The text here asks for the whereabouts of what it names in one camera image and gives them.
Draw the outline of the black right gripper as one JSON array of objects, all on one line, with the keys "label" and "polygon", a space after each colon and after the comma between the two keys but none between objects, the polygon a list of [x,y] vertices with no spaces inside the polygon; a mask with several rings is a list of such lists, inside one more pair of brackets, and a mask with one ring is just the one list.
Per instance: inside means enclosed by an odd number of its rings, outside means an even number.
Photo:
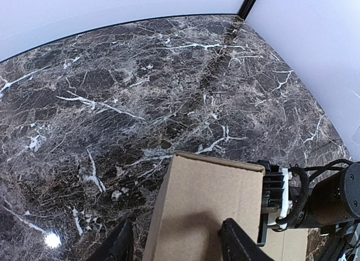
[{"label": "black right gripper", "polygon": [[284,230],[285,224],[277,224],[276,219],[285,218],[290,210],[289,170],[266,160],[255,162],[265,168],[262,184],[262,204],[257,245],[266,244],[267,229]]}]

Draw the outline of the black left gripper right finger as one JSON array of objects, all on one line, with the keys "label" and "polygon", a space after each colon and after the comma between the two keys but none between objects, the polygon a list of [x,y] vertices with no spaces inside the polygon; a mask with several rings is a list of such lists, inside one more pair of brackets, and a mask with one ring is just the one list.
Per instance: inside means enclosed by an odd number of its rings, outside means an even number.
[{"label": "black left gripper right finger", "polygon": [[224,261],[273,261],[232,218],[218,231]]}]

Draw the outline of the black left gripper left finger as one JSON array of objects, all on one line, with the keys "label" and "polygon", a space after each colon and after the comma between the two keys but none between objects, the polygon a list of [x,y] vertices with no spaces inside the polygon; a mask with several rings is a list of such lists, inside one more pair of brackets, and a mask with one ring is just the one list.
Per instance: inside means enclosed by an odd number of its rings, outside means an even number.
[{"label": "black left gripper left finger", "polygon": [[129,261],[134,256],[132,223],[121,221],[88,261]]}]

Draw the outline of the brown cardboard box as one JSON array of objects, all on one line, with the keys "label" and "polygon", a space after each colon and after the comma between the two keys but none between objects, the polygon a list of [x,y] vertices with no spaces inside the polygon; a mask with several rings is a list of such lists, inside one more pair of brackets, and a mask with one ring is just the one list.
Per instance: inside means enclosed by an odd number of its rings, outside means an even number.
[{"label": "brown cardboard box", "polygon": [[[265,168],[177,152],[157,196],[144,260],[223,260],[218,231],[234,219],[257,244]],[[273,260],[304,260],[307,231],[267,231]]]}]

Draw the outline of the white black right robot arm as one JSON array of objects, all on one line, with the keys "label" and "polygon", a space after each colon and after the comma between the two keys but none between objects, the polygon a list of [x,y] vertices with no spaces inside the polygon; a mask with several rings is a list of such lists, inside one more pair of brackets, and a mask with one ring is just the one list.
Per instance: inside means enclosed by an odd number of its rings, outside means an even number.
[{"label": "white black right robot arm", "polygon": [[265,160],[257,245],[269,229],[318,228],[328,236],[317,260],[359,259],[359,163],[334,160],[324,166],[281,168]]}]

